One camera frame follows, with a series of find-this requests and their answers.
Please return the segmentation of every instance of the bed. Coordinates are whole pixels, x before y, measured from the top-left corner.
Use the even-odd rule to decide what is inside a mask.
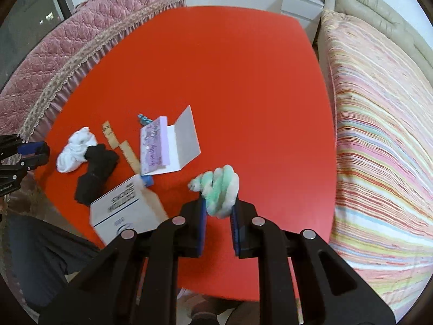
[[[325,0],[318,49],[336,127],[330,245],[400,321],[433,273],[433,51],[382,0]]]

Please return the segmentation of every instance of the white nightstand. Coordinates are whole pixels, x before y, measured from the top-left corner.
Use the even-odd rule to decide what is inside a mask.
[[[322,9],[321,0],[283,0],[281,14],[296,18],[312,43],[319,26]]]

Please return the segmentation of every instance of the striped bedding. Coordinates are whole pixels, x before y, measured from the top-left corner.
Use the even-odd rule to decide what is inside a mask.
[[[366,22],[324,11],[334,84],[337,196],[330,245],[392,308],[433,273],[433,90]]]

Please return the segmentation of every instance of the cardboard box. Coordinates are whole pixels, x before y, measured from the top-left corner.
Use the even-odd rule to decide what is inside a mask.
[[[90,224],[105,245],[123,230],[154,230],[168,219],[156,193],[136,174],[90,205]]]
[[[151,172],[142,171],[142,175],[161,174],[179,171],[187,163],[200,155],[197,133],[192,117],[191,106],[188,106],[178,117],[175,124],[167,127],[169,165],[162,166]],[[141,153],[146,152],[143,148],[146,144],[141,134]]]

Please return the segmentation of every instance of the beige leather headboard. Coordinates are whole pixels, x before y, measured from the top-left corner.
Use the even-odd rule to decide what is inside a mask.
[[[325,0],[325,9],[367,22],[415,61],[433,86],[433,50],[422,36],[382,0]]]

